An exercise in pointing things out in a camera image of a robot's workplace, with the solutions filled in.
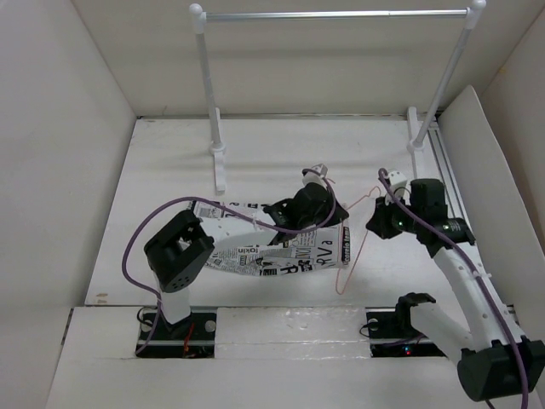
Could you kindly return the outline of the pink wire hanger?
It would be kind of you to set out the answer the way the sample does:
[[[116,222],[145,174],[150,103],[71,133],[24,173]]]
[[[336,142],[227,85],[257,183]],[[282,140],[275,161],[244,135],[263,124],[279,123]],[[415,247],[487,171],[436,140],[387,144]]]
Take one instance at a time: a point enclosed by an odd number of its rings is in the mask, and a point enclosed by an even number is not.
[[[378,184],[376,184],[366,194],[358,198],[353,203],[346,205],[345,208],[346,210],[351,210],[353,207],[357,206],[362,201],[366,199],[376,199],[381,195],[382,195],[382,188]],[[344,274],[343,273],[344,269],[339,268],[336,272],[336,281],[335,281],[334,289],[336,294],[339,296],[343,296],[345,292],[347,291],[350,281],[354,275],[354,270],[357,267],[359,263],[359,259],[364,251],[364,246],[366,244],[368,234],[369,234],[368,229],[364,228],[363,238],[360,241],[356,256],[351,260],[349,271],[346,274]]]

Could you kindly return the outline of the newspaper print trousers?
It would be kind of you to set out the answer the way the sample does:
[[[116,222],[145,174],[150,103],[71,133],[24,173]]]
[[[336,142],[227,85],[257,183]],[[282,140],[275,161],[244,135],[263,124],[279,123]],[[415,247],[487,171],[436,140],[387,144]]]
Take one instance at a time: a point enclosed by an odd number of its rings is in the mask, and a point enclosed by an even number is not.
[[[350,263],[348,222],[299,234],[279,245],[246,245],[216,249],[206,262],[209,268],[250,276],[279,276]]]

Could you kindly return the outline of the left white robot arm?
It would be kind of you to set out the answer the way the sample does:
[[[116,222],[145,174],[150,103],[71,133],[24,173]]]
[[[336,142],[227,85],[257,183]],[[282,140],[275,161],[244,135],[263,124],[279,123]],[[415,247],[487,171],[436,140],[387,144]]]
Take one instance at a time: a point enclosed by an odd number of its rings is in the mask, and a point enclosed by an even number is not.
[[[252,217],[229,213],[224,218],[199,218],[191,208],[172,218],[144,245],[148,265],[159,287],[160,327],[182,337],[192,323],[187,287],[215,251],[238,247],[282,245],[316,228],[341,224],[349,214],[330,189],[310,182],[293,198],[266,204]]]

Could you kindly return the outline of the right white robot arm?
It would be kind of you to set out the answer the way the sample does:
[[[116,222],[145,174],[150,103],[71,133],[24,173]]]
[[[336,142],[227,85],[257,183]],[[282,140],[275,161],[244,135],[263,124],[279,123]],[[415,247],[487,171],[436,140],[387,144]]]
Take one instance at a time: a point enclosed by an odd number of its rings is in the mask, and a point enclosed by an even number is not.
[[[445,185],[433,178],[408,181],[394,170],[379,170],[385,189],[366,224],[380,239],[402,233],[415,236],[446,277],[467,321],[461,326],[427,293],[399,298],[393,324],[398,332],[416,332],[431,340],[456,367],[470,400],[490,406],[518,395],[521,407],[544,370],[544,343],[531,340],[502,302],[480,260],[467,222],[451,217]]]

